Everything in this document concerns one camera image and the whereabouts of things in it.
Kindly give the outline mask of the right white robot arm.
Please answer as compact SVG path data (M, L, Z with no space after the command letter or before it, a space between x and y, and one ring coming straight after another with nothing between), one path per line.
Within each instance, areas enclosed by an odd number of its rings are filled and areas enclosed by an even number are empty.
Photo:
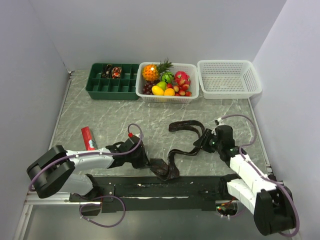
M234 175L224 176L218 193L226 200L238 199L253 214L262 235L283 235L285 231L299 229L300 220L291 192L258 169L249 155L235 144L231 126L206 129L193 145L208 153L218 153L234 171Z

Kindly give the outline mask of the brown floral necktie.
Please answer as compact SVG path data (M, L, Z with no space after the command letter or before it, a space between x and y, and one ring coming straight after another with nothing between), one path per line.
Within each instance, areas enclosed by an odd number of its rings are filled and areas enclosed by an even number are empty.
M169 132L176 131L192 131L197 134L198 139L205 132L204 125L198 120L183 120L172 122L168 126ZM196 156L200 147L195 146L191 151L182 151L179 149L171 149L168 152L167 163L161 158L150 159L150 170L162 181L169 181L180 177L180 171L175 164L176 155Z

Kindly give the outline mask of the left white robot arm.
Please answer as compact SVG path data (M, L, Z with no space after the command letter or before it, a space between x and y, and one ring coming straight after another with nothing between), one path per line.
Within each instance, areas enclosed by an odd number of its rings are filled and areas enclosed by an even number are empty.
M74 193L88 201L95 200L100 187L91 169L112 169L130 163L134 169L150 166L142 140L133 135L125 142L117 142L97 150L71 151L56 145L32 163L26 170L31 184L29 190L40 199L58 192Z

